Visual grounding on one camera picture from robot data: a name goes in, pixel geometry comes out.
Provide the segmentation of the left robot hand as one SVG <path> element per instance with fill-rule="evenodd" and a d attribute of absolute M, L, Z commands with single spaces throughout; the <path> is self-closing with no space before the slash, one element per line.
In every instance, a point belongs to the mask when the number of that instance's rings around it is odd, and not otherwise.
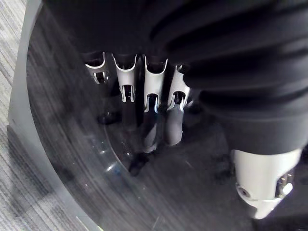
<path fill-rule="evenodd" d="M 234 151 L 254 219 L 292 190 L 279 184 L 308 142 L 305 0 L 46 0 L 85 61 L 110 52 L 184 67 Z"/>

